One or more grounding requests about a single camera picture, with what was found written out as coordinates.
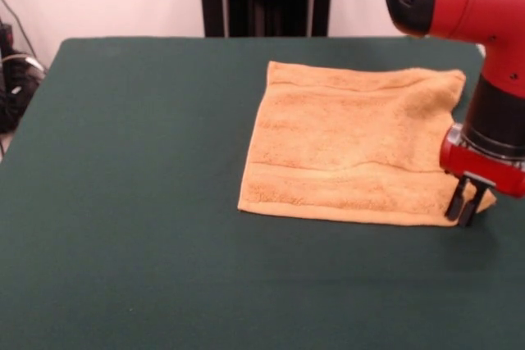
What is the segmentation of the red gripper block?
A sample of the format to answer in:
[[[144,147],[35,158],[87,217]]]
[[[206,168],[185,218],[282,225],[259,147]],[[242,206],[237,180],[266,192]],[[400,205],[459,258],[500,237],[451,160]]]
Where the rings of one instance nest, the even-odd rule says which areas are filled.
[[[473,197],[465,203],[463,192],[468,184],[468,177],[481,180],[500,193],[523,198],[524,160],[486,155],[468,143],[462,131],[463,126],[459,123],[454,123],[447,131],[441,144],[440,166],[452,175],[462,176],[445,211],[445,217],[448,220],[458,220],[461,227],[468,227],[487,191],[486,186],[478,186]]]

